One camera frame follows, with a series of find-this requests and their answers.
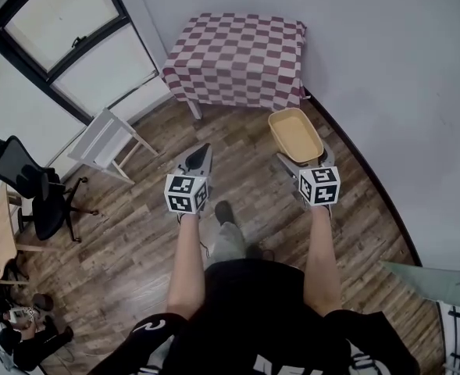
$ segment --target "chair armrest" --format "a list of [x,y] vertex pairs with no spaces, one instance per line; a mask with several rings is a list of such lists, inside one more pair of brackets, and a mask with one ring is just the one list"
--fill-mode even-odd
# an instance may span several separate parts
[[49,175],[47,173],[42,174],[41,178],[41,189],[42,189],[42,200],[46,201],[49,195],[53,193],[63,194],[65,193],[66,186],[64,184],[57,184],[55,182],[49,182]]

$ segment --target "black window frame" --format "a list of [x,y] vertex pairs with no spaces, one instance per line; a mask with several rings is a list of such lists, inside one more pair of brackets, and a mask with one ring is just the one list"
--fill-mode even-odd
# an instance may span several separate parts
[[[73,102],[68,96],[58,90],[58,88],[53,87],[52,84],[76,61],[83,57],[93,47],[99,45],[110,35],[130,24],[136,32],[136,35],[146,51],[146,54],[155,67],[153,77],[159,75],[159,69],[150,56],[143,41],[139,37],[137,29],[121,0],[112,0],[113,5],[118,12],[117,17],[102,25],[90,35],[81,39],[79,43],[72,47],[69,53],[63,56],[49,71],[47,71],[42,68],[42,66],[34,58],[25,52],[22,46],[20,46],[5,30],[7,23],[28,1],[29,0],[8,0],[0,9],[0,54],[14,67],[16,67],[26,78],[28,78],[28,80],[30,80],[37,88],[39,88],[49,98],[59,104],[65,111],[84,125],[89,125],[91,123],[93,119],[92,116],[79,107],[78,104]],[[108,109],[112,108],[123,99],[124,96],[119,98],[116,102],[113,102]]]

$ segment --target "gray pants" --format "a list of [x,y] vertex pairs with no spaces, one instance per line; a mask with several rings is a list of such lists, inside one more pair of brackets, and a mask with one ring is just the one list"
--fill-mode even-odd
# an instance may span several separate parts
[[231,259],[244,259],[247,247],[244,235],[237,225],[225,222],[219,230],[219,236],[206,266]]

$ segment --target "floor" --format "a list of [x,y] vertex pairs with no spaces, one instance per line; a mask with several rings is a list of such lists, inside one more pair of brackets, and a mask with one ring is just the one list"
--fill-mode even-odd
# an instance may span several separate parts
[[[387,207],[354,156],[308,102],[302,108],[333,148],[342,186],[333,207],[333,234],[341,270],[344,307],[361,313],[382,310],[422,373],[441,373],[444,360],[437,307],[422,300],[388,273],[381,260],[412,264],[412,258]],[[162,311],[173,265],[176,217],[163,196],[173,158],[207,141],[214,150],[213,192],[201,216],[201,239],[212,245],[217,222],[214,205],[229,200],[249,241],[262,242],[276,260],[304,268],[309,218],[297,200],[292,180],[280,166],[269,131],[269,112],[202,106],[194,120],[184,103],[167,102],[145,117],[138,133],[161,155],[141,149],[124,168],[134,186],[81,168],[86,176],[77,204],[99,216],[76,217],[74,244],[63,228],[49,244],[62,252],[26,253],[22,269],[31,285],[21,293],[48,293],[55,313],[75,332],[68,349],[46,359],[49,375],[86,374],[104,359],[139,320]],[[20,242],[40,243],[29,227]]]

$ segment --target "person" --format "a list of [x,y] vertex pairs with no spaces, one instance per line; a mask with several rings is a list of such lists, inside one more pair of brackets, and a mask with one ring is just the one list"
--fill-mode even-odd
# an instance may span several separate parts
[[[381,312],[342,309],[329,207],[310,209],[304,273],[246,258],[256,248],[245,244],[230,204],[219,202],[215,214],[221,228],[207,270],[198,216],[185,214],[166,311],[138,323],[90,374],[419,373]],[[162,368],[153,366],[151,357],[166,346]]]
[[43,324],[44,330],[37,331],[37,321],[33,315],[30,319],[11,322],[9,311],[0,312],[0,345],[12,355],[13,362],[20,370],[35,370],[44,359],[73,338],[70,327],[59,334],[50,316],[45,317]]

